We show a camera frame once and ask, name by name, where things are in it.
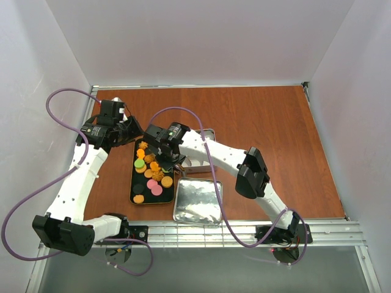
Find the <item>black cookie tray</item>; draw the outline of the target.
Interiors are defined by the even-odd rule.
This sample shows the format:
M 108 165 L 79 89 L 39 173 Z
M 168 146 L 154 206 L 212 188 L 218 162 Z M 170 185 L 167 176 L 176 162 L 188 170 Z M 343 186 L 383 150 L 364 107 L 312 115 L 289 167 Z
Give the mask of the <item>black cookie tray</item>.
M 175 197 L 174 173 L 157 163 L 151 146 L 137 139 L 133 151 L 130 201 L 132 204 L 166 204 Z

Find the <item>silver metal tongs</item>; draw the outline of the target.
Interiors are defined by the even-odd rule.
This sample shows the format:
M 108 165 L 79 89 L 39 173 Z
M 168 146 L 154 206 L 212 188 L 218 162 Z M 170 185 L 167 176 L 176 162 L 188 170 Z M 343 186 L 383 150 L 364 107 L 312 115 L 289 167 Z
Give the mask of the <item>silver metal tongs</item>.
M 186 169 L 182 166 L 182 164 L 177 163 L 173 166 L 173 169 L 181 175 L 181 177 L 187 177 L 187 171 Z

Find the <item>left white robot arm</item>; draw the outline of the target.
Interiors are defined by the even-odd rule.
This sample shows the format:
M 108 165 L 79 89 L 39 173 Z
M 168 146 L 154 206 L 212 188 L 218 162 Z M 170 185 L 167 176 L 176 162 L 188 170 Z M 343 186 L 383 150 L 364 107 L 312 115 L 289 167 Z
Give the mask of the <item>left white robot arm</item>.
M 45 215 L 36 215 L 32 228 L 40 240 L 56 250 L 85 256 L 92 245 L 106 238 L 127 238 L 129 224 L 125 215 L 106 213 L 84 220 L 84 210 L 98 172 L 113 147 L 133 142 L 142 128 L 133 116 L 86 121 L 76 140 L 70 174 Z

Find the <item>orange flower cookie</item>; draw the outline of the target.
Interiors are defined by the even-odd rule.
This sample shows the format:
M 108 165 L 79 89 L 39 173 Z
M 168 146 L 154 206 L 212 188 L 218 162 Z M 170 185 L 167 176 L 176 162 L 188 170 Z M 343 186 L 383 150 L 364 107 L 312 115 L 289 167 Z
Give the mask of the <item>orange flower cookie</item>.
M 164 173 L 162 171 L 153 171 L 152 172 L 152 179 L 160 182 L 164 178 Z

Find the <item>plain orange round cookie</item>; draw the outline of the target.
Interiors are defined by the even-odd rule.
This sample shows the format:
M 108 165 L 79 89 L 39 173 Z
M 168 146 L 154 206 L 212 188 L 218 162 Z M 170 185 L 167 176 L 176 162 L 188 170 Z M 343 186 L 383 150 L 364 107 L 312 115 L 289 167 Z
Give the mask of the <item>plain orange round cookie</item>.
M 144 176 L 146 178 L 152 178 L 153 176 L 153 171 L 151 169 L 147 169 L 145 172 L 144 172 Z

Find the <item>silver cookie tin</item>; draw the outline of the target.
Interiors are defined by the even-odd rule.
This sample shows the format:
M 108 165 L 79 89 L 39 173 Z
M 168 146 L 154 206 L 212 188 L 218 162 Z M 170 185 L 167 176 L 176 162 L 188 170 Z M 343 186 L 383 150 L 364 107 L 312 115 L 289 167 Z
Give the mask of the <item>silver cookie tin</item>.
M 212 128 L 203 129 L 203 133 L 206 141 L 208 142 L 208 145 L 210 145 L 210 142 L 217 143 L 214 129 Z M 181 147 L 179 147 L 179 151 L 180 154 L 183 154 Z M 187 175 L 211 172 L 210 163 L 208 161 L 200 161 L 194 156 L 190 156 L 188 154 L 184 154 L 184 155 L 186 156 L 186 159 L 182 163 L 182 166 L 186 169 Z

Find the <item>green topped sandwich cookie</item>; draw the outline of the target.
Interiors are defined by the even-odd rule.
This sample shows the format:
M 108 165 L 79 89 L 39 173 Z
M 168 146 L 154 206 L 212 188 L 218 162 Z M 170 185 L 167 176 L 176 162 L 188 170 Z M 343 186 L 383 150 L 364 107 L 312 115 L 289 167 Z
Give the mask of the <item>green topped sandwich cookie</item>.
M 147 169 L 145 161 L 143 159 L 136 159 L 134 161 L 134 169 L 138 174 L 144 173 Z

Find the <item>pink sandwich cookie upper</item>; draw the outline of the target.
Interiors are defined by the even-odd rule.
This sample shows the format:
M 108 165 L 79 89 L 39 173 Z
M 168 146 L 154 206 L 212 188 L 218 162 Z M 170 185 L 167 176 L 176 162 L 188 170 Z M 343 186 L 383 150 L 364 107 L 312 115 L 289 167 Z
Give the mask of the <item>pink sandwich cookie upper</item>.
M 146 185 L 148 189 L 152 189 L 154 186 L 158 185 L 158 182 L 154 179 L 149 179 Z

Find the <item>pink sandwich cookie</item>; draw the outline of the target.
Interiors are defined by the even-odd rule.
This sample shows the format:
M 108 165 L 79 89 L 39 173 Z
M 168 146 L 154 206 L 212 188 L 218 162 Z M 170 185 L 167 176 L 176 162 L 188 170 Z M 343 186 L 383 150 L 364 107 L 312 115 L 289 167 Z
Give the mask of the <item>pink sandwich cookie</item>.
M 154 186 L 158 185 L 158 182 L 154 179 L 149 179 L 146 185 L 148 189 L 152 189 Z
M 163 193 L 163 188 L 160 185 L 155 185 L 151 188 L 151 193 L 154 196 L 160 196 Z

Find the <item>pink sandwich cookie lower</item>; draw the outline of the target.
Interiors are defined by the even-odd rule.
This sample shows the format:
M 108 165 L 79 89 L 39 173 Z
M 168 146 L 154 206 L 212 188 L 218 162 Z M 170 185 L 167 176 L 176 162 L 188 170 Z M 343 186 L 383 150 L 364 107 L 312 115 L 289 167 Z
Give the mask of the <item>pink sandwich cookie lower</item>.
M 155 185 L 151 188 L 151 193 L 154 196 L 160 196 L 163 193 L 163 188 L 160 185 Z

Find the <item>black sandwich cookie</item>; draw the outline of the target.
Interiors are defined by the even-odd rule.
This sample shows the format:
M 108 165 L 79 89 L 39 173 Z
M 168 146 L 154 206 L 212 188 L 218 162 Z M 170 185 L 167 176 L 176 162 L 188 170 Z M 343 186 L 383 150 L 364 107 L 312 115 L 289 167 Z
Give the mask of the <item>black sandwich cookie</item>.
M 133 192 L 136 194 L 136 195 L 140 195 L 140 194 L 143 194 L 144 192 L 144 186 L 142 184 L 135 184 L 133 186 Z

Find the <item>orange scalloped cookie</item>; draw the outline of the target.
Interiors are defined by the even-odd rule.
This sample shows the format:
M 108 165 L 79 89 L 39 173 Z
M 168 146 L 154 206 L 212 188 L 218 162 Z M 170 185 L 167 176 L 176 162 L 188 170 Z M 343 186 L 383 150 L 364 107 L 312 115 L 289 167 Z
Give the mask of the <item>orange scalloped cookie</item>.
M 143 195 L 135 195 L 133 197 L 133 202 L 135 204 L 142 204 L 144 202 L 144 196 Z

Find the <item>silver tin lid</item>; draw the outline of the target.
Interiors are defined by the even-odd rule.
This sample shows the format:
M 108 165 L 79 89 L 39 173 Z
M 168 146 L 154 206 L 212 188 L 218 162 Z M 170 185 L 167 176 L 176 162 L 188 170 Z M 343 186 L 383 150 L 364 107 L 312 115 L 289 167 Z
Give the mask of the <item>silver tin lid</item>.
M 222 214 L 214 181 L 180 178 L 177 183 L 173 220 L 194 225 L 219 225 Z

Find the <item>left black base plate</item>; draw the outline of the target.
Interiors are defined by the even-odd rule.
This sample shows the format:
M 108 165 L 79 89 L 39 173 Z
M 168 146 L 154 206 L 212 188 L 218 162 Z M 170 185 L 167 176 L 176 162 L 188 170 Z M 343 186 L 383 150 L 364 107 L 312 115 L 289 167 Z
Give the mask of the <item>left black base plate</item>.
M 130 225 L 125 228 L 125 236 L 147 243 L 148 231 L 149 227 L 147 225 Z

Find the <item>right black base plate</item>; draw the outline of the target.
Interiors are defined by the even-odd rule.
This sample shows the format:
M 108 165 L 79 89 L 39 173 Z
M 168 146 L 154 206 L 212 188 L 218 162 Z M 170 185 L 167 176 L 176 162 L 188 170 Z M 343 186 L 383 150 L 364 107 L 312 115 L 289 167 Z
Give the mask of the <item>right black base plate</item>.
M 269 236 L 263 241 L 263 244 L 278 244 L 285 245 L 299 240 L 300 244 L 304 244 L 307 240 L 308 244 L 313 243 L 312 234 L 308 224 L 299 224 L 296 232 L 290 233 L 288 230 L 274 228 Z

